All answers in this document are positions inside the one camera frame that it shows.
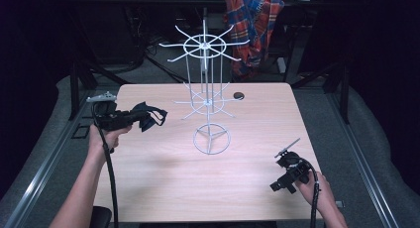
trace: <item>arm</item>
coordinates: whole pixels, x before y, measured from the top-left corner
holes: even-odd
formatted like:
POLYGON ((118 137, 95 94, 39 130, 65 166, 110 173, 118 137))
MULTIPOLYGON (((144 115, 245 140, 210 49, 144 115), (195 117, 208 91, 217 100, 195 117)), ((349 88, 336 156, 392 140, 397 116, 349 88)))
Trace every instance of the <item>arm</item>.
MULTIPOLYGON (((330 183, 320 172, 317 171, 317 174, 320 188, 317 209, 324 218, 325 224, 327 227, 347 227, 346 220, 336 205, 330 183)), ((309 173, 309 182, 307 184, 300 181, 295 182, 297 188, 299 188, 303 197, 309 204, 312 204, 314 182, 315 180, 312 172, 309 173)))
MULTIPOLYGON (((109 148, 118 146, 118 136, 127 133, 131 127, 104 132, 109 148)), ((55 216, 50 227, 89 227, 93 201, 98 186, 99 175, 105 164, 103 142, 97 127, 90 126, 89 151, 70 194, 55 216)))

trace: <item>black cord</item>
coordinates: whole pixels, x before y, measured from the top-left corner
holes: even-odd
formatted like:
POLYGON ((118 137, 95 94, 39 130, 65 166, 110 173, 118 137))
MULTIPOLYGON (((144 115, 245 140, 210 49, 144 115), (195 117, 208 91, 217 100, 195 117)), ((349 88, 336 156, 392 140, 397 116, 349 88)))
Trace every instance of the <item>black cord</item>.
POLYGON ((96 126, 96 128, 98 128, 99 135, 101 136, 102 142, 103 142, 104 155, 105 155, 106 165, 108 167, 109 180, 110 180, 110 183, 111 183, 112 205, 113 205, 113 208, 114 208, 114 227, 118 228, 118 202, 117 202, 117 188, 116 188, 116 183, 115 183, 114 169, 112 167, 111 153, 110 153, 110 149, 108 147, 108 144, 106 142, 105 135, 104 135, 102 129, 99 128, 99 125, 97 123, 96 113, 95 113, 96 105, 97 105, 97 103, 93 103, 92 108, 91 108, 92 109, 93 123, 96 126))
POLYGON ((312 198, 312 205, 311 205, 311 228, 315 228, 316 226, 316 210, 317 210, 317 205, 318 205, 318 196, 319 196, 319 180, 318 180, 318 174, 316 173, 315 169, 312 167, 312 165, 306 161, 303 158, 299 158, 301 161, 303 161, 304 163, 306 163, 309 168, 311 168, 312 173, 314 174, 314 180, 315 180, 315 184, 314 184, 314 195, 312 198))

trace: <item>gray carpet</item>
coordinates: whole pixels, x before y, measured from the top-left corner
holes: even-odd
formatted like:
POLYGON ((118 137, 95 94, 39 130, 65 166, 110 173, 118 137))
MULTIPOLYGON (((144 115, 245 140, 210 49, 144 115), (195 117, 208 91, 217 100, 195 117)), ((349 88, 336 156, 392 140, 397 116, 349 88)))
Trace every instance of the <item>gray carpet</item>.
MULTIPOLYGON (((295 51, 297 56, 301 54, 303 47, 304 41, 298 42, 295 51)), ((153 58, 186 77, 184 61, 176 63, 166 61, 167 58, 178 55, 179 51, 177 50, 159 49, 153 58)), ((299 58, 294 58, 291 68, 296 70, 298 63, 299 58)), ((267 71, 275 71, 275 69, 270 68, 267 71)), ((230 79, 228 67, 222 74, 224 81, 230 79)), ((165 72, 147 60, 136 70, 119 75, 136 83, 174 82, 165 72)), ((83 95, 81 99, 107 90, 117 93, 118 85, 114 82, 101 75, 96 75, 96 78, 99 82, 98 89, 88 91, 80 87, 80 92, 83 95)), ((288 81, 293 82, 298 79, 299 76, 295 71, 292 71, 288 81)), ((279 81, 280 77, 262 74, 254 80, 279 81)), ((330 181, 336 199, 345 202, 345 207, 341 209, 350 227, 386 227, 386 222, 383 221, 372 201, 369 184, 358 168, 358 158, 354 153, 355 142, 352 141, 351 136, 355 137, 356 146, 365 156, 377 186, 383 192, 386 204, 389 205, 399 227, 419 226, 420 198, 404 184, 390 162, 389 145, 386 138, 363 100, 351 90, 349 105, 351 124, 350 126, 344 125, 341 118, 337 116, 336 96, 324 94, 321 91, 319 85, 322 81, 323 79, 320 78, 304 89, 295 89, 294 94, 321 170, 330 181)), ((73 122, 68 122, 67 118, 70 115, 69 79, 65 78, 57 87, 60 94, 52 117, 25 167, 0 202, 1 227, 5 227, 6 224, 20 224, 22 227, 48 227, 65 200, 83 163, 87 140, 70 139, 70 137, 78 123, 80 125, 90 124, 90 119, 81 118, 89 116, 90 109, 82 108, 79 117, 73 122), (45 166, 48 158, 57 158, 57 163, 51 167, 51 173, 47 174, 47 182, 39 187, 40 193, 31 193, 30 183, 37 178, 37 172, 45 166), (25 209, 16 211, 16 208, 25 207, 25 205, 28 205, 25 209)), ((279 221, 277 225, 278 227, 308 227, 309 221, 279 221)), ((121 224, 121 227, 138 227, 138 224, 121 224)), ((318 222, 318 227, 322 227, 322 221, 318 222)))

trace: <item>wrist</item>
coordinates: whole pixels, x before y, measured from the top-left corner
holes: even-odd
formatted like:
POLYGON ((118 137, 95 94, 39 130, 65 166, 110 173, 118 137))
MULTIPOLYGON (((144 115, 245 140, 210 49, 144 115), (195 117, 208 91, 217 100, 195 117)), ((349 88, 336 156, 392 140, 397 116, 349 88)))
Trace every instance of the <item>wrist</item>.
POLYGON ((86 162, 102 168, 106 162, 105 153, 102 146, 91 146, 87 154, 86 162))
POLYGON ((346 220, 337 206, 319 210, 327 227, 347 227, 346 220))

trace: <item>red plaid cloth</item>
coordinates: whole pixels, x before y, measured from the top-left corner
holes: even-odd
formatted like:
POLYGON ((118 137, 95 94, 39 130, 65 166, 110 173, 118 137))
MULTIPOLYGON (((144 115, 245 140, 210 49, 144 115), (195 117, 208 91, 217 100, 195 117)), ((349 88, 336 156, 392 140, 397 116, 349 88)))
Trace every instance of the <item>red plaid cloth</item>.
POLYGON ((247 45, 233 47, 232 78, 241 81, 257 74, 263 57, 266 57, 275 18, 284 6, 282 0, 226 0, 231 42, 247 45))

